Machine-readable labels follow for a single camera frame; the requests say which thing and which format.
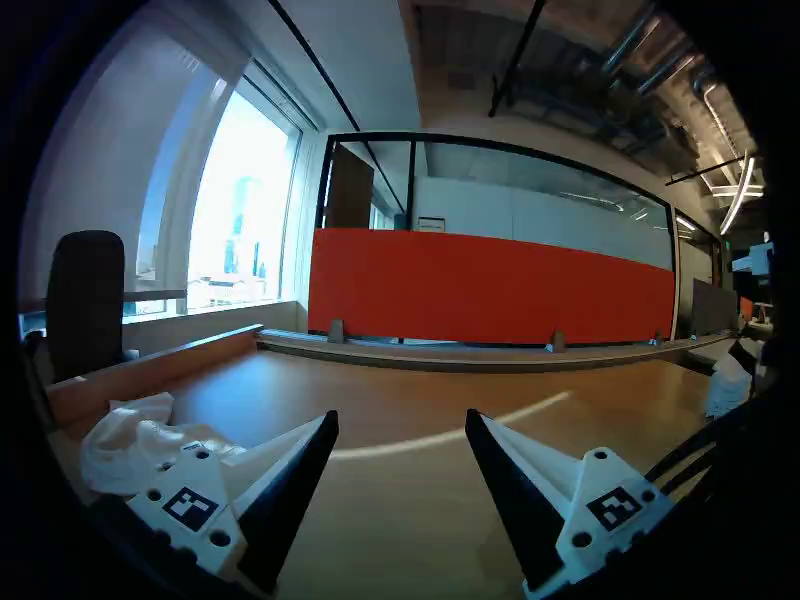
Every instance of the black office chair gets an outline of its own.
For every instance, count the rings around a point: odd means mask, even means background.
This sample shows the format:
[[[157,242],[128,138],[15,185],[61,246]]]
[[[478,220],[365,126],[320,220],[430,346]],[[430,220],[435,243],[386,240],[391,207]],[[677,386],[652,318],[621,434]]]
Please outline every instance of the black office chair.
[[[54,381],[138,357],[122,350],[125,248],[110,231],[58,242],[47,285],[47,348]]]

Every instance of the light fixture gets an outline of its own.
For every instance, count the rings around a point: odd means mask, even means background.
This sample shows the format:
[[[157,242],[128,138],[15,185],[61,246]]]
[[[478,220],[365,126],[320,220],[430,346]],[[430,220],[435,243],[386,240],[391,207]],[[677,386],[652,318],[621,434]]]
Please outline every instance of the light fixture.
[[[736,190],[736,195],[733,197],[733,202],[731,203],[731,207],[728,209],[728,214],[725,215],[725,219],[722,221],[722,227],[720,227],[720,234],[725,235],[725,233],[730,229],[731,223],[736,218],[736,213],[739,212],[739,207],[742,205],[742,200],[744,198],[744,191],[747,189],[748,184],[750,183],[750,177],[753,175],[753,167],[756,164],[756,159],[748,158],[747,151],[745,151],[745,163],[747,167],[742,173],[742,178],[739,181],[739,187]]]
[[[738,188],[738,185],[715,185],[711,188],[711,194],[715,198],[735,196]],[[761,198],[764,195],[764,186],[759,184],[748,185],[745,188],[744,195],[750,198]]]
[[[714,198],[724,198],[726,196],[735,196],[736,192],[715,192]],[[745,192],[742,196],[746,196],[748,198],[761,198],[764,196],[764,192]]]
[[[675,217],[675,220],[678,223],[680,223],[681,225],[683,225],[684,227],[686,227],[686,229],[688,229],[689,231],[694,231],[696,229],[696,227],[694,225],[689,223],[689,221],[687,221],[683,217]]]

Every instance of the gray partition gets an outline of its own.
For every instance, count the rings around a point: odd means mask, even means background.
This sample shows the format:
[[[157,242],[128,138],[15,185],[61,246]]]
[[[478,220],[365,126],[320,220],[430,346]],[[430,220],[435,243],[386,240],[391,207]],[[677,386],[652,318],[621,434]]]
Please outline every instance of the gray partition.
[[[707,335],[738,328],[736,292],[695,279],[692,296],[692,333]]]

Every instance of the white cloth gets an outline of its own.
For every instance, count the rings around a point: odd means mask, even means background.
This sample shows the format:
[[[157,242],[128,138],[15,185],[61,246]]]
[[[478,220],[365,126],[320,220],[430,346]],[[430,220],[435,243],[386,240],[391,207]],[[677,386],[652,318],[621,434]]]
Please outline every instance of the white cloth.
[[[721,417],[747,399],[752,377],[730,354],[714,364],[706,399],[706,416]]]
[[[167,425],[172,403],[166,392],[130,402],[112,401],[109,413],[81,443],[86,485],[108,494],[137,494],[192,442],[200,442],[220,458],[245,451],[207,425]]]

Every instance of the bright sky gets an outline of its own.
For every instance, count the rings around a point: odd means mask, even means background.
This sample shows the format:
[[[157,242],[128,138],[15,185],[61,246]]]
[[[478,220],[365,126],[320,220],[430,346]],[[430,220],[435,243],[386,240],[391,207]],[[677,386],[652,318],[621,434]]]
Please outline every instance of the bright sky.
[[[189,248],[189,278],[223,272],[225,241],[233,225],[236,182],[260,180],[257,202],[245,210],[245,228],[255,232],[268,279],[277,268],[283,215],[291,175],[288,136],[238,92],[233,92],[209,151],[197,197]]]

